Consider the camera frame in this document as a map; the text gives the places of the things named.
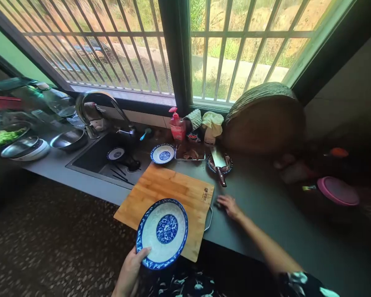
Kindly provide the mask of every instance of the white bowl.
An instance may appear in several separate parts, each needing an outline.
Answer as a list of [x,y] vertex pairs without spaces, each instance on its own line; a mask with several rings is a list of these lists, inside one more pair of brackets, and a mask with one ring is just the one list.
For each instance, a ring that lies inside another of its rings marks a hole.
[[175,199],[162,199],[154,203],[140,221],[136,251],[151,247],[143,259],[145,267],[160,270],[168,267],[180,256],[188,235],[188,217],[184,207]]
[[49,144],[43,140],[42,140],[42,143],[39,147],[37,147],[34,151],[32,151],[31,153],[25,155],[25,156],[22,156],[22,157],[19,157],[19,158],[14,158],[14,159],[11,159],[11,160],[14,160],[14,161],[33,161],[33,160],[37,160],[37,159],[40,159],[42,157],[44,157],[45,155],[48,154],[49,150],[50,150],[50,147],[49,147]]
[[153,148],[150,157],[155,164],[166,164],[174,158],[175,152],[173,145],[160,144]]

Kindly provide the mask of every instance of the chopsticks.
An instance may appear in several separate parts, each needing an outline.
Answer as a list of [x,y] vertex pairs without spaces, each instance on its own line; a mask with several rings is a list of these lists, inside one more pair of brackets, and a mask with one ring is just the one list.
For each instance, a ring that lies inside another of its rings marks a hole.
[[[125,172],[123,172],[123,171],[118,167],[117,164],[114,163],[114,166],[115,166],[119,171],[121,171],[121,172],[123,173],[123,175],[126,175]],[[131,182],[129,182],[128,179],[127,179],[126,177],[123,177],[121,174],[119,174],[118,172],[116,172],[116,171],[115,171],[114,169],[112,169],[112,168],[110,168],[110,170],[114,173],[114,174],[112,174],[112,175],[113,175],[115,178],[117,178],[117,179],[119,179],[119,180],[121,180],[121,181],[123,181],[123,182],[126,182],[127,184],[130,184],[130,185],[134,186],[134,184],[131,183]]]

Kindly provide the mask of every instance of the green vegetable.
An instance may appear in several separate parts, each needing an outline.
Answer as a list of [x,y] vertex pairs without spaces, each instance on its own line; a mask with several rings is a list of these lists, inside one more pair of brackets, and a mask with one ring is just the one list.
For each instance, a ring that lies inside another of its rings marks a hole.
[[27,128],[21,128],[17,131],[12,131],[12,132],[1,130],[0,131],[0,147],[12,142],[16,138],[18,138],[20,135],[22,135],[26,130]]

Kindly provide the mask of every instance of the yellow cloth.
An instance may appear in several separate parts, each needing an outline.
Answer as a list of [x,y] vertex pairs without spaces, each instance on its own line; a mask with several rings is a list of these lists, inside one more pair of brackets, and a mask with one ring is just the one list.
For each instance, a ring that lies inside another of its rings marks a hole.
[[223,132],[221,124],[224,121],[224,117],[221,114],[214,113],[212,111],[206,112],[202,117],[203,128],[210,128],[212,130],[212,136],[217,137]]

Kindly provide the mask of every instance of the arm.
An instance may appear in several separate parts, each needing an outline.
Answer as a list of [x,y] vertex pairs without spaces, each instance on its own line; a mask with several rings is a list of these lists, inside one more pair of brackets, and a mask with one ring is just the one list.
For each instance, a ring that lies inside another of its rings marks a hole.
[[150,251],[150,247],[145,247],[136,253],[136,246],[133,247],[122,264],[120,276],[111,297],[130,297],[136,294],[140,264]]
[[268,267],[274,275],[281,272],[304,271],[302,267],[271,237],[252,222],[237,206],[231,196],[219,196],[218,203],[223,205],[229,217],[238,222],[263,254]]

